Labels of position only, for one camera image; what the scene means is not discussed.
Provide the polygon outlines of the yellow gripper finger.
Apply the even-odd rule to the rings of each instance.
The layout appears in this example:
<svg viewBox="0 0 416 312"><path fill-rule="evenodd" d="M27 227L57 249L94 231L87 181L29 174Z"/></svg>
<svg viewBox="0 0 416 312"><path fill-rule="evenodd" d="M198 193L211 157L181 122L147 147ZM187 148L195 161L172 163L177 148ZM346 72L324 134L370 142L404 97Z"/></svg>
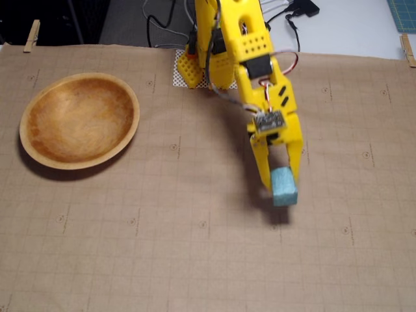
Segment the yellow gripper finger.
<svg viewBox="0 0 416 312"><path fill-rule="evenodd" d="M294 181L296 184L298 184L301 158L302 158L303 141L296 140L296 141L290 142L286 144L286 148L287 148L287 154L289 157L289 166L291 168Z"/></svg>
<svg viewBox="0 0 416 312"><path fill-rule="evenodd" d="M270 167L268 162L268 145L264 136L251 136L250 144L257 164L262 184L271 191Z"/></svg>

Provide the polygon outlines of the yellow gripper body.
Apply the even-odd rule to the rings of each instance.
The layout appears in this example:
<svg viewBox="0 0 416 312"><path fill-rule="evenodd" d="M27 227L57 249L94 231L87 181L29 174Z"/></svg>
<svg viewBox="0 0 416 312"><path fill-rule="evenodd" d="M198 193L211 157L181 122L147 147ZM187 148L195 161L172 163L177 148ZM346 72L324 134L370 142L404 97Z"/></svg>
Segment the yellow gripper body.
<svg viewBox="0 0 416 312"><path fill-rule="evenodd" d="M295 112L246 109L252 116L246 130L251 136L265 137L268 147L303 140L300 120Z"/></svg>

